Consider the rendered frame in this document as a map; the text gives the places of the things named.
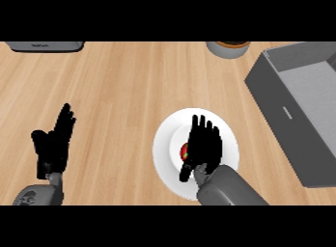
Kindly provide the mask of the white round plate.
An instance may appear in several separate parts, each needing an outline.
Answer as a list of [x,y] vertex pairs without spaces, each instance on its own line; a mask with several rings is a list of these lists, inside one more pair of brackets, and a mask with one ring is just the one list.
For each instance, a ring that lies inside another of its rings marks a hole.
[[239,167],[239,146],[232,128],[222,117],[202,108],[186,108],[173,113],[164,120],[154,137],[152,157],[160,178],[168,189],[185,199],[195,201],[198,185],[194,177],[180,182],[180,172],[185,164],[182,148],[189,142],[192,116],[205,116],[205,120],[220,129],[223,139],[222,163],[235,170]]

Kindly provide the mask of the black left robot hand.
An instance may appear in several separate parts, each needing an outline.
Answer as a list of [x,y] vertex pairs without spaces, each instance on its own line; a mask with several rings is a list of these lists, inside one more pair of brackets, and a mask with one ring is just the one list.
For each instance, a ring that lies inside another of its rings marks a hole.
[[49,132],[37,129],[31,132],[37,158],[37,178],[47,179],[53,173],[62,173],[68,161],[68,148],[77,119],[67,103],[59,113],[55,129]]

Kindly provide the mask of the grey flat appliance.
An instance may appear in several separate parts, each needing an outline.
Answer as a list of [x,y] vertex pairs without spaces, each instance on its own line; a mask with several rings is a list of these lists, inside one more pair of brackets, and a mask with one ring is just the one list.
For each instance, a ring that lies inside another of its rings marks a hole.
[[84,47],[83,41],[8,41],[16,52],[75,52]]

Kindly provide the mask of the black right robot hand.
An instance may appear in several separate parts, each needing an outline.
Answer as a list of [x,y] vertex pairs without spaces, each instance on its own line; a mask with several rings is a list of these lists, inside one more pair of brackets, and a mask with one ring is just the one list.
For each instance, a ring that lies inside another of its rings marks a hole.
[[223,139],[220,128],[205,120],[205,116],[192,116],[189,132],[188,158],[180,171],[180,182],[188,182],[191,172],[201,165],[207,165],[205,174],[211,175],[220,166],[223,158]]

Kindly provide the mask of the grey open box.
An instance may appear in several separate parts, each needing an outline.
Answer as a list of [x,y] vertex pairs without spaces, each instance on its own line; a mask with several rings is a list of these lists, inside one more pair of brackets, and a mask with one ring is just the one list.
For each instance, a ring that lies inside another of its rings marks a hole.
[[336,187],[336,41],[269,48],[245,78],[306,187]]

